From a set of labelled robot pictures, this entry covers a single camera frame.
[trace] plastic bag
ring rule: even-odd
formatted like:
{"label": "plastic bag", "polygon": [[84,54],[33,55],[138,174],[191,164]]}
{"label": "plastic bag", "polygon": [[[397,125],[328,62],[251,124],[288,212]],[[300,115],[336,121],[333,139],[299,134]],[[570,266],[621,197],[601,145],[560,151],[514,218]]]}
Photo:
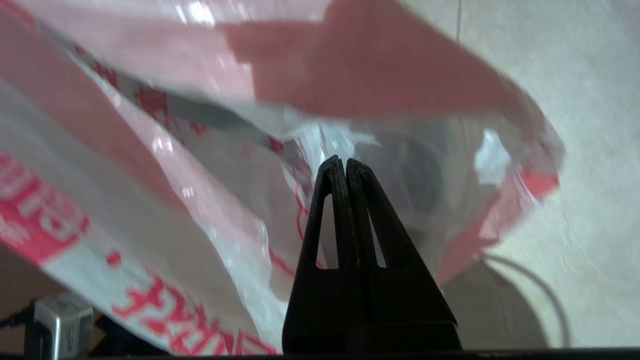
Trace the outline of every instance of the plastic bag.
{"label": "plastic bag", "polygon": [[[392,1],[19,3],[87,64],[0,15],[0,238],[173,352],[280,349],[333,154],[375,171],[441,282],[557,185],[535,104]],[[180,119],[151,84],[237,118]]]}

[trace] white plastic bag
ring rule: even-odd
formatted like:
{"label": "white plastic bag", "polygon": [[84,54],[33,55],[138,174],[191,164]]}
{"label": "white plastic bag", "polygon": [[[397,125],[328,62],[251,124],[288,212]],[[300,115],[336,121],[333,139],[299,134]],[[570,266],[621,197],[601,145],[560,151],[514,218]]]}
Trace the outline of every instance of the white plastic bag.
{"label": "white plastic bag", "polygon": [[557,185],[535,104],[391,1],[19,3],[81,60],[0,12],[0,238],[173,352],[280,349],[331,155],[374,170],[440,282]]}

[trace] silver device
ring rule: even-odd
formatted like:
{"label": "silver device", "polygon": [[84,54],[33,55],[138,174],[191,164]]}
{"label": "silver device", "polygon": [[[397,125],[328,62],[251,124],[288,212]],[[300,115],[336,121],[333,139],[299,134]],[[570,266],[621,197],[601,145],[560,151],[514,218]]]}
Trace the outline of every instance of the silver device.
{"label": "silver device", "polygon": [[38,299],[25,332],[27,360],[72,359],[91,349],[93,308],[73,293]]}

